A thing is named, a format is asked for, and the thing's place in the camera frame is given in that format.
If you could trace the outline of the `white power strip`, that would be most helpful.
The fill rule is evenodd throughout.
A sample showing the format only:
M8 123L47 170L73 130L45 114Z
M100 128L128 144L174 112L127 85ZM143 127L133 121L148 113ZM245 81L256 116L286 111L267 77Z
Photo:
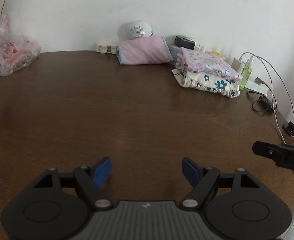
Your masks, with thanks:
M272 94L272 92L270 91L270 88L267 85L264 85L264 84L259 85L252 81L247 82L246 89L249 89L253 92L256 92L258 94L265 95L265 96Z

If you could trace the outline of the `white socket adapter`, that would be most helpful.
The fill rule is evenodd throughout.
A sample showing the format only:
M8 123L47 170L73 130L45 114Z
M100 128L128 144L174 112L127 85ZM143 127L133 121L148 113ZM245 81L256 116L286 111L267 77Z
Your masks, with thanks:
M113 54L116 55L118 44L104 44L98 43L96 45L96 52L101 54Z

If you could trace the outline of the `folded pink towel cloth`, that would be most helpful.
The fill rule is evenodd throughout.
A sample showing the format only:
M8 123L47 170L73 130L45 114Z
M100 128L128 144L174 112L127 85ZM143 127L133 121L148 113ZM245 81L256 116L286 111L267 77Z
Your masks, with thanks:
M123 41L117 46L116 55L121 65L161 64L173 61L162 36Z

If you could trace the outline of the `small black box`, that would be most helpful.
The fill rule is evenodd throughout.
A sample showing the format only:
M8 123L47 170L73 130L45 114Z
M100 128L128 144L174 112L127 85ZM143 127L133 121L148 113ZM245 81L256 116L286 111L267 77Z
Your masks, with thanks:
M194 50L195 41L191 37L176 35L174 44L178 47Z

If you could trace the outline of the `teal flower folded cloth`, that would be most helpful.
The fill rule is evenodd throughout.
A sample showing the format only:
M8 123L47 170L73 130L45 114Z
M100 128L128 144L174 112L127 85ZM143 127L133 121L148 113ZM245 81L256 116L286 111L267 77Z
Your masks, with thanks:
M237 98L241 92L237 82L206 72L193 73L173 69L172 75L183 88L193 88L205 92L217 93L228 98Z

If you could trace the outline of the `white wall charger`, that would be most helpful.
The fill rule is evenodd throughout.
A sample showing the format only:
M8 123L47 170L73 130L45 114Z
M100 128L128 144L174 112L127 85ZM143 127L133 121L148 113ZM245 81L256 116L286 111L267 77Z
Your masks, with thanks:
M238 74L241 74L242 73L242 70L245 66L245 63L240 61L239 59L237 58L234 58L233 61L232 61L232 64L231 64L231 67L238 73Z

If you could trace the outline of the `pink floral ruffled garment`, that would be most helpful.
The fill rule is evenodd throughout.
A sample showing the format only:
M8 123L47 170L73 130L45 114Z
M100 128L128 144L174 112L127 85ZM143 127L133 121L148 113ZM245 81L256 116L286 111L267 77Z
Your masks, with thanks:
M202 51L181 48L177 54L176 66L179 70L192 73L206 72L238 82L242 75L234 70L226 61Z

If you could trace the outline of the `clear printed plastic bag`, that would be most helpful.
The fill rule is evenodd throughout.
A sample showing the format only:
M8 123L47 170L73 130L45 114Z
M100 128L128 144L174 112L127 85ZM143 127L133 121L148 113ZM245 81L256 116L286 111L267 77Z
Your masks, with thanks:
M0 76L9 76L32 64L41 46L23 35L0 34Z

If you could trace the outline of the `green spray bottle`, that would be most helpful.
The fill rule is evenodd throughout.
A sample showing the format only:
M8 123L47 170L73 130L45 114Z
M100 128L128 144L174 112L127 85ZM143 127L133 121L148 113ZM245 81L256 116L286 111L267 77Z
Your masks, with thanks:
M242 79L238 83L240 90L244 90L246 87L246 84L249 80L249 77L250 77L252 69L253 69L253 63L254 63L254 57L251 56L247 60L246 64L244 65L242 73L241 73Z

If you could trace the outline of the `stack of snack packets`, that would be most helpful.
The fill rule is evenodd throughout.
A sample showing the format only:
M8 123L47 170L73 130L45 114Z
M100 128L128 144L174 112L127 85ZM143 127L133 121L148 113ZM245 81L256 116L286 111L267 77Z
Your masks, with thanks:
M218 57L219 59L226 60L226 57L223 56L221 53L218 53L218 52L212 52L212 51L207 51L206 53L207 53L208 55L211 55L211 56L214 56L214 57Z

